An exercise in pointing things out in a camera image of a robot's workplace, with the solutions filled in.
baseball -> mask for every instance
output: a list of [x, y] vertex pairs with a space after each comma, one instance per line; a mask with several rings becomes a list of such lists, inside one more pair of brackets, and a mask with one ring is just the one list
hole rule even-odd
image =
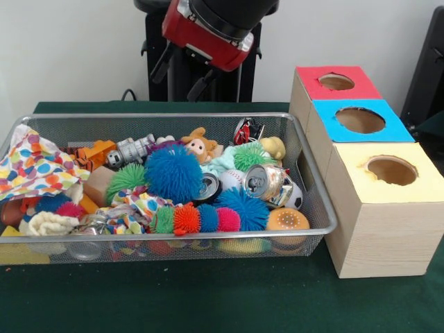
[[240, 170], [227, 170], [219, 176], [219, 180], [222, 182], [222, 191], [236, 187], [238, 191], [241, 190], [242, 180], [245, 177], [245, 173]]

red box top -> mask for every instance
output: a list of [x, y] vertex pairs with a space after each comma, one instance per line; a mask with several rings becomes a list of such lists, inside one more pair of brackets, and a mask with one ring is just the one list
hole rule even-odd
[[382, 99], [358, 66], [296, 67], [310, 99]]

white wall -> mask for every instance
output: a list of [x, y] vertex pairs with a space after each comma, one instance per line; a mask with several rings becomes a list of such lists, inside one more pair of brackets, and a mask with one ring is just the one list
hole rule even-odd
[[[439, 0], [281, 0], [264, 19], [255, 101], [288, 101], [296, 65], [361, 65], [401, 111]], [[38, 101], [147, 99], [131, 0], [0, 1], [0, 139]]]

blue box top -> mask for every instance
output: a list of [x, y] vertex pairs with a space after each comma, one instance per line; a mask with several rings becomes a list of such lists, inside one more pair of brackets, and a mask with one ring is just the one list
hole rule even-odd
[[333, 142], [415, 142], [385, 100], [313, 101]]

stacked wooden boxes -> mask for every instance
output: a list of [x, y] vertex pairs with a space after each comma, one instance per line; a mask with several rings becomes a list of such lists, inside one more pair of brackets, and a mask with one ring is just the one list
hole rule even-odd
[[444, 178], [359, 67], [298, 67], [291, 95], [336, 214], [340, 278], [425, 274], [444, 234]]

